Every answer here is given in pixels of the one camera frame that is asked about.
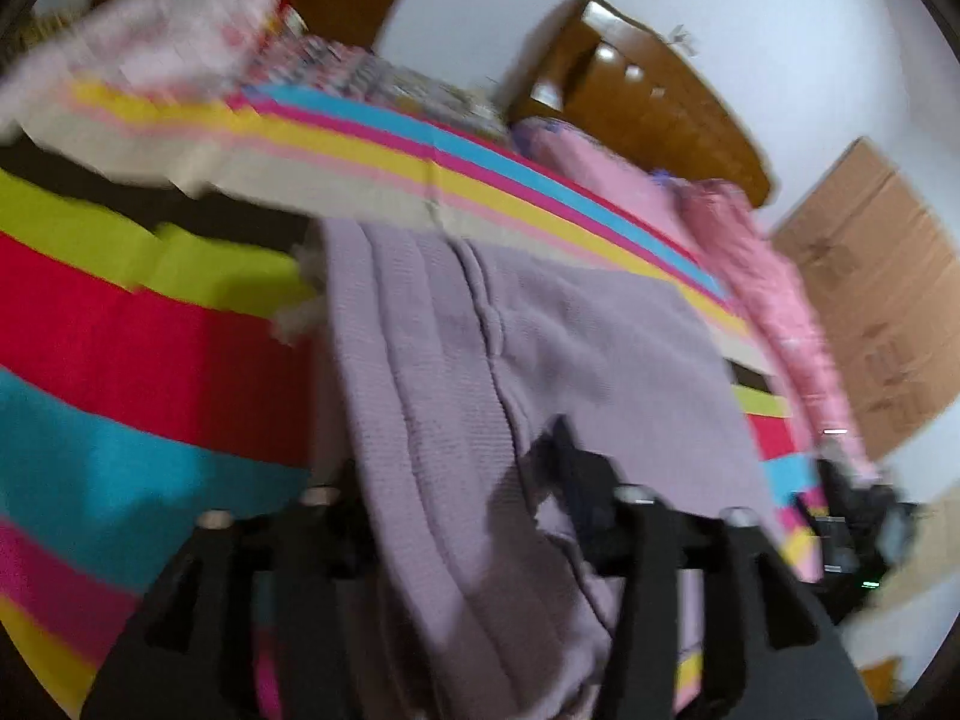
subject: blue stripe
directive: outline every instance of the blue stripe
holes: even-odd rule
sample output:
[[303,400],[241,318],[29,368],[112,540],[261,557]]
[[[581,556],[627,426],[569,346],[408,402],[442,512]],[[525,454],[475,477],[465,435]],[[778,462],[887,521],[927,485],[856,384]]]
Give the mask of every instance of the blue stripe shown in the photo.
[[430,146],[439,151],[472,162],[478,167],[514,180],[529,189],[538,191],[566,207],[585,215],[605,226],[628,241],[649,251],[671,268],[699,284],[717,298],[725,299],[726,292],[712,275],[669,247],[654,235],[638,227],[630,220],[614,213],[588,197],[560,184],[547,175],[531,169],[522,163],[510,159],[492,149],[481,146],[466,138],[420,122],[404,114],[384,108],[375,108],[354,100],[341,100],[325,95],[316,89],[301,86],[277,86],[266,84],[251,89],[251,93],[265,95],[277,103],[290,105],[307,111],[322,113],[338,119],[348,119],[365,127],[379,129],[400,136],[421,146]]
[[794,493],[812,490],[819,484],[810,457],[803,453],[768,460],[762,466],[778,507],[792,506]]
[[0,368],[0,517],[68,565],[142,593],[197,514],[272,512],[307,472],[141,433]]

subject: folded purple cloth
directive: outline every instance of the folded purple cloth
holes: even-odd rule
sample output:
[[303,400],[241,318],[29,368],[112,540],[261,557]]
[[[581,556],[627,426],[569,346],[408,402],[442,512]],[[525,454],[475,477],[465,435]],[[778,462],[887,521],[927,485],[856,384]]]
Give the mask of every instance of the folded purple cloth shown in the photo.
[[522,470],[555,415],[676,508],[749,506],[781,535],[728,366],[671,285],[374,223],[323,238],[371,522],[447,716],[545,720],[602,674],[616,587]]

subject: wooden headboard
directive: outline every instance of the wooden headboard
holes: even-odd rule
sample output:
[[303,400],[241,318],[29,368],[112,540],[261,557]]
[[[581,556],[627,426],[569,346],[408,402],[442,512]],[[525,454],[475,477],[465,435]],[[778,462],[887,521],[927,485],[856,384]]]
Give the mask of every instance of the wooden headboard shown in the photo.
[[643,170],[725,178],[754,207],[771,182],[763,158],[716,95],[653,30],[603,0],[578,0],[508,109],[563,119]]

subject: striped blanket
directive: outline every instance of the striped blanket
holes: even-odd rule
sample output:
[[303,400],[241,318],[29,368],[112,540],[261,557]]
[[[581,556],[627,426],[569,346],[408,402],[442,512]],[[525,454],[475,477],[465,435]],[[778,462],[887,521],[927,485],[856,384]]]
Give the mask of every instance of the striped blanket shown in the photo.
[[[25,139],[0,149],[0,621],[70,716],[196,515],[269,512],[306,480],[313,351],[282,346],[269,320],[310,295],[288,253],[306,215],[675,284],[730,362],[784,555],[816,577],[789,504],[822,495],[771,365],[695,257],[601,197],[440,127],[296,87],[166,105],[74,82],[21,124],[47,151]],[[259,694],[276,717],[270,646],[263,632]],[[681,700],[699,670],[695,654],[680,666]]]

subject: pink pillow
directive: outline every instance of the pink pillow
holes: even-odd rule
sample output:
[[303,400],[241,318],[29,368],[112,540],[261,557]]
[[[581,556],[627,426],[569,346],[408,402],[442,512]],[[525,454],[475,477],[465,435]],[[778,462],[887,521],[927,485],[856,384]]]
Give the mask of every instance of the pink pillow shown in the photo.
[[699,259],[700,248],[677,215],[673,193],[594,138],[555,119],[527,119],[515,130],[521,152],[558,172]]

